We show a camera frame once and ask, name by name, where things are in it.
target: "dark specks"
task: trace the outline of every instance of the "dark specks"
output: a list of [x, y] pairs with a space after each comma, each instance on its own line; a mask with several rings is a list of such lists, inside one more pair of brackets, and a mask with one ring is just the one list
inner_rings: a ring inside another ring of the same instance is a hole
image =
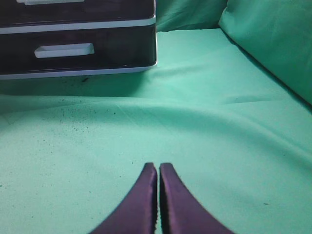
[[89, 78], [87, 77], [87, 78], [83, 79], [81, 82], [84, 83], [84, 82], [86, 82], [88, 79], [89, 79]]

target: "mattress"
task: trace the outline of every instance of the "mattress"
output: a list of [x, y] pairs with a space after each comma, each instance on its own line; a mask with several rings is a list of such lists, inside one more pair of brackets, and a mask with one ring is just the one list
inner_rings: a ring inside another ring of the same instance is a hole
[[311, 107], [220, 29], [157, 39], [146, 72], [0, 81], [0, 233], [85, 234], [145, 162], [237, 234], [311, 232]]

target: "drawer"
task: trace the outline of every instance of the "drawer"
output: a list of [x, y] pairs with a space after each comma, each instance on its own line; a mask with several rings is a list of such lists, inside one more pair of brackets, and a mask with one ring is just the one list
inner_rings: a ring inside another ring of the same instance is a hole
[[0, 28], [153, 17], [155, 0], [0, 0]]
[[0, 75], [149, 67], [155, 25], [0, 35], [0, 51]]

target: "white drawer handle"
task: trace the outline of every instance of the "white drawer handle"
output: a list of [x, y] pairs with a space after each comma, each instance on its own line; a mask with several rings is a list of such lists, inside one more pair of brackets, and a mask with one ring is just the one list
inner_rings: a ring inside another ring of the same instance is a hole
[[35, 50], [37, 58], [53, 58], [94, 54], [92, 43], [41, 46]]
[[69, 3], [69, 2], [83, 2], [84, 0], [16, 0], [25, 5], [40, 5], [40, 4], [53, 4], [53, 3]]

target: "green fabric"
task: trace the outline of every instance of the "green fabric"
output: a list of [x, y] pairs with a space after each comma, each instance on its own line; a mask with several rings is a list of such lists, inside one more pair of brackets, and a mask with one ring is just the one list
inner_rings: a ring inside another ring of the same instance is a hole
[[207, 29], [218, 27], [227, 0], [158, 0], [158, 31]]
[[221, 28], [312, 103], [312, 1], [230, 0]]
[[85, 234], [149, 161], [237, 234], [311, 232], [311, 109], [220, 29], [158, 33], [158, 59], [0, 81], [0, 233]]

